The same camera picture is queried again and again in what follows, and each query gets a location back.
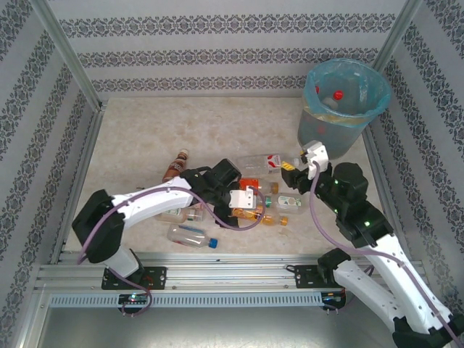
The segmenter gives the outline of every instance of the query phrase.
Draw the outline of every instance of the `wall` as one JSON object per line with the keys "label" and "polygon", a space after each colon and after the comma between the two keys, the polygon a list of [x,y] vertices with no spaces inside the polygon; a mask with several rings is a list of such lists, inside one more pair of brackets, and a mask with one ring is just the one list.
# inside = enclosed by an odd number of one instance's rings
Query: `wall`
{"label": "wall", "polygon": [[51,0],[102,99],[298,96],[333,57],[371,63],[405,0]]}
{"label": "wall", "polygon": [[49,262],[90,130],[89,106],[26,0],[0,0],[0,347]]}
{"label": "wall", "polygon": [[464,313],[464,1],[422,3],[385,69],[393,98],[373,132],[415,260]]}

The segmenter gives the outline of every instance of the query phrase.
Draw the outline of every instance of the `brown bottle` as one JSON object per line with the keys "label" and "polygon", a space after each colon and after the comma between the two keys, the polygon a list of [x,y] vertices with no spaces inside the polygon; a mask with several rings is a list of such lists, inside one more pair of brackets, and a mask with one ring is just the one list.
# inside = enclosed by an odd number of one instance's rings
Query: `brown bottle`
{"label": "brown bottle", "polygon": [[166,170],[165,176],[162,177],[162,182],[171,180],[175,176],[179,176],[186,169],[187,158],[189,157],[189,151],[182,149],[181,152],[177,155],[177,158],[173,163],[169,165],[169,168]]}

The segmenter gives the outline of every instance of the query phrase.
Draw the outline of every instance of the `plastic bottle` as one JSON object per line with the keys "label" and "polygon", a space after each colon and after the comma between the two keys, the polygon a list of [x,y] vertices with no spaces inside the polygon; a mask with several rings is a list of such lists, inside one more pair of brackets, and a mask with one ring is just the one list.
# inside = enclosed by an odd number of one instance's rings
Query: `plastic bottle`
{"label": "plastic bottle", "polygon": [[187,158],[189,158],[189,151],[182,149],[174,162],[167,168],[165,176],[162,177],[162,182],[165,183],[175,176],[179,176],[186,169]]}
{"label": "plastic bottle", "polygon": [[295,167],[302,164],[301,158],[286,154],[258,154],[236,159],[237,168],[244,176],[260,176],[280,172],[282,162],[288,162]]}
{"label": "plastic bottle", "polygon": [[253,186],[260,190],[262,194],[277,194],[278,183],[256,178],[242,178],[239,181],[240,189],[246,190],[247,186]]}
{"label": "plastic bottle", "polygon": [[218,240],[210,238],[199,228],[177,225],[172,223],[167,232],[167,239],[174,243],[186,245],[193,248],[210,247],[216,249]]}
{"label": "plastic bottle", "polygon": [[[258,220],[258,217],[262,213],[262,206],[258,206],[255,210],[245,210],[241,208],[232,209],[232,216],[241,219],[247,219],[251,221]],[[277,212],[272,210],[266,210],[264,217],[261,220],[263,225],[274,226],[282,225],[287,226],[289,219],[286,216],[280,216]]]}
{"label": "plastic bottle", "polygon": [[307,202],[301,194],[274,194],[265,197],[266,208],[286,214],[302,214],[307,211]]}
{"label": "plastic bottle", "polygon": [[337,100],[341,100],[341,98],[343,98],[343,92],[335,91],[333,93],[333,99],[330,96],[327,96],[326,98],[322,99],[322,104],[327,105],[333,111],[335,111],[339,108],[339,103]]}
{"label": "plastic bottle", "polygon": [[203,221],[204,210],[193,209],[193,208],[178,208],[171,209],[162,212],[161,214],[155,215],[154,218],[158,221],[166,221],[169,223],[183,223],[185,220],[188,221]]}

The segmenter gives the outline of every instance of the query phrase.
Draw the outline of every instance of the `black bracket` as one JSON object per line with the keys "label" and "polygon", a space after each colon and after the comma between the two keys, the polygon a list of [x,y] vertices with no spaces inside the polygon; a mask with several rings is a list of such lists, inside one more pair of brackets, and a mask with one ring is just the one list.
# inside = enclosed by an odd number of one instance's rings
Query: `black bracket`
{"label": "black bracket", "polygon": [[[138,284],[148,290],[164,290],[166,274],[166,267],[145,267]],[[103,290],[139,290],[121,281],[108,268],[104,270],[101,288]]]}
{"label": "black bracket", "polygon": [[320,276],[317,265],[288,265],[286,269],[295,275],[297,289],[343,289],[337,283],[326,283]]}

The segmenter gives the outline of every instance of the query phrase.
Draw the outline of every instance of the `plastic container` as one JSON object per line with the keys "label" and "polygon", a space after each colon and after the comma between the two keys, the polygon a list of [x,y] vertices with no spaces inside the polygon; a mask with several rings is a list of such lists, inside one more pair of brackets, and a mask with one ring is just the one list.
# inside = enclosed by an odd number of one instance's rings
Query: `plastic container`
{"label": "plastic container", "polygon": [[[232,216],[250,221],[258,220],[258,217],[261,214],[262,206],[258,206],[255,210],[245,210],[241,208],[232,209]],[[268,226],[287,226],[289,219],[286,216],[280,216],[276,211],[266,209],[266,213],[264,214],[261,223]]]}
{"label": "plastic container", "polygon": [[257,188],[262,194],[277,194],[278,183],[257,178],[242,178],[239,181],[240,189],[246,190],[247,186]]}
{"label": "plastic container", "polygon": [[186,169],[187,158],[189,158],[189,151],[182,149],[167,168],[165,175],[162,177],[162,182],[165,183],[175,176],[179,176]]}
{"label": "plastic container", "polygon": [[261,176],[281,171],[282,162],[299,167],[302,161],[299,157],[287,154],[258,154],[254,156],[239,157],[235,160],[240,173],[247,176]]}
{"label": "plastic container", "polygon": [[218,240],[210,238],[203,230],[174,223],[169,226],[167,239],[174,243],[193,248],[210,247],[212,249],[216,249],[216,247],[218,247]]}
{"label": "plastic container", "polygon": [[[333,109],[322,101],[336,91],[343,98]],[[343,156],[364,127],[385,111],[390,96],[382,75],[362,62],[341,58],[321,63],[307,75],[298,142],[321,141],[331,160]]]}
{"label": "plastic container", "polygon": [[183,223],[186,220],[203,221],[203,217],[204,210],[194,208],[171,209],[154,216],[156,220],[168,223]]}
{"label": "plastic container", "polygon": [[285,214],[302,214],[308,211],[307,200],[301,194],[279,193],[266,196],[265,206]]}

